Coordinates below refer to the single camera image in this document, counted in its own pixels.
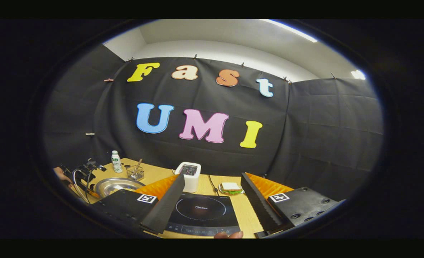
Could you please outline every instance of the pink letter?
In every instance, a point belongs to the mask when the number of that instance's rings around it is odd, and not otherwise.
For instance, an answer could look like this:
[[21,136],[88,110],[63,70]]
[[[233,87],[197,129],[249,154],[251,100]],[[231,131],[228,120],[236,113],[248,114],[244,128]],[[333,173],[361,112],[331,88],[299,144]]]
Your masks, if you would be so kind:
[[209,131],[206,141],[215,143],[224,142],[222,138],[223,128],[225,126],[225,121],[228,120],[230,116],[223,113],[215,113],[207,123],[204,123],[204,119],[202,119],[199,110],[185,109],[184,113],[186,114],[185,128],[183,133],[179,134],[179,137],[182,139],[193,139],[194,136],[191,131],[194,128],[194,132],[198,139],[202,139]]

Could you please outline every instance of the wooden table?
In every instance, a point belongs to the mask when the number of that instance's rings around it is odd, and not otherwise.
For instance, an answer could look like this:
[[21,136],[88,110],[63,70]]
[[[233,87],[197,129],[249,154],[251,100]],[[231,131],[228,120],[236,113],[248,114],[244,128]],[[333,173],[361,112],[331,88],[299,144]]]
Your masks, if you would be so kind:
[[[121,162],[123,166],[124,165],[134,166],[134,165],[137,165],[138,163],[137,161],[130,160],[128,158],[123,158]],[[140,166],[143,168],[143,171],[145,172],[144,178],[141,179],[140,182],[145,185],[154,183],[158,180],[174,175],[170,168],[160,168],[160,167],[148,165],[145,163],[141,163]],[[123,167],[122,173],[116,173],[113,169],[112,163],[104,165],[104,167],[107,169],[106,171],[102,171],[99,169],[93,170],[93,174],[96,176],[96,178],[90,181],[90,185],[92,185],[93,183],[97,184],[99,181],[106,178],[112,178],[112,177],[127,178],[125,167]],[[211,180],[215,187],[218,187],[218,185],[222,182],[235,182],[238,185],[240,185],[241,177],[211,175]],[[216,195],[209,181],[208,175],[204,175],[204,174],[199,175],[198,190],[194,194]],[[91,202],[91,204],[95,203],[96,201],[99,201],[98,198],[94,198],[93,196],[90,196],[90,195],[88,195],[88,199]],[[239,227],[244,232],[243,238],[255,238],[254,233],[263,231],[263,227],[261,226],[258,218],[256,217],[255,211],[253,211],[253,208],[247,196],[245,194],[238,194],[235,196],[230,196],[230,199],[236,213],[236,218],[238,220]],[[213,236],[205,237],[205,236],[199,236],[199,235],[186,235],[186,234],[171,232],[167,230],[165,230],[162,234],[158,234],[156,236],[162,237],[162,238],[213,238]]]

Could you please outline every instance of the sandwich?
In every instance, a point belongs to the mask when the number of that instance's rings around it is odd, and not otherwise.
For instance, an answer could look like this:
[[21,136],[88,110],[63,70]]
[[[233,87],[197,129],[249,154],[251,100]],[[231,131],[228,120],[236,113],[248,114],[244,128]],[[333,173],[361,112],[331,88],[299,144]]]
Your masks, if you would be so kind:
[[242,193],[242,189],[238,186],[237,183],[221,183],[220,191],[225,194],[235,195]]

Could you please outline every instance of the induction cooktop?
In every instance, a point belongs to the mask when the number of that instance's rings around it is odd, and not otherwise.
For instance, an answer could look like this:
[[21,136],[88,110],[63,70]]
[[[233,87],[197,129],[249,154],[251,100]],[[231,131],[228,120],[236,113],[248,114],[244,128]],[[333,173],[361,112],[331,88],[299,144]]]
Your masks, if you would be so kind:
[[239,224],[229,196],[182,193],[169,218],[166,230],[212,236],[239,232]]

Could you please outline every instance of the wire basket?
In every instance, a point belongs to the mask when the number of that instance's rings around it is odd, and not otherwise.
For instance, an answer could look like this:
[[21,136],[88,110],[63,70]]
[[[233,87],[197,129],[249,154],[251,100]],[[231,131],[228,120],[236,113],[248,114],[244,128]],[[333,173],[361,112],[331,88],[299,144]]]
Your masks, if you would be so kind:
[[138,167],[137,170],[135,170],[135,168],[137,168],[137,166],[132,166],[126,169],[127,177],[136,181],[142,180],[144,178],[144,171],[142,167]]

